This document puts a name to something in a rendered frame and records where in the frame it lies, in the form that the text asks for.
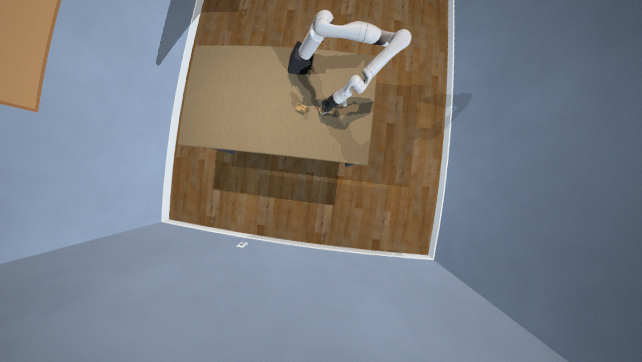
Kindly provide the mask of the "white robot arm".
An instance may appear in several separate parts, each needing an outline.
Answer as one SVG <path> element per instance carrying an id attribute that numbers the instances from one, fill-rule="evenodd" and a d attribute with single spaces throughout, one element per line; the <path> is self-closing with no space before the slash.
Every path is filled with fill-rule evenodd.
<path id="1" fill-rule="evenodd" d="M 324 37 L 343 38 L 386 47 L 363 69 L 364 80 L 359 75 L 354 75 L 339 90 L 339 95 L 343 100 L 352 95 L 350 87 L 356 93 L 362 93 L 382 67 L 398 52 L 406 48 L 411 41 L 411 33 L 406 29 L 401 29 L 396 33 L 387 32 L 373 24 L 362 21 L 355 21 L 346 25 L 333 25 L 332 13 L 328 10 L 322 10 L 316 15 L 306 38 L 299 48 L 300 57 L 305 60 L 310 59 Z"/>

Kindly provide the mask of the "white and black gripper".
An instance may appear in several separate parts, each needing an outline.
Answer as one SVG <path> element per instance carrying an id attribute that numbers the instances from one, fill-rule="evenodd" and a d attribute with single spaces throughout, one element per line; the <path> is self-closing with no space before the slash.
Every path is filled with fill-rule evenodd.
<path id="1" fill-rule="evenodd" d="M 324 100 L 322 102 L 322 106 L 320 109 L 323 108 L 324 112 L 321 113 L 321 115 L 324 115 L 325 113 L 329 112 L 332 110 L 332 108 L 336 107 L 337 105 L 342 105 L 345 107 L 347 106 L 346 100 L 343 100 L 340 95 L 339 91 L 333 93 L 327 100 Z"/>

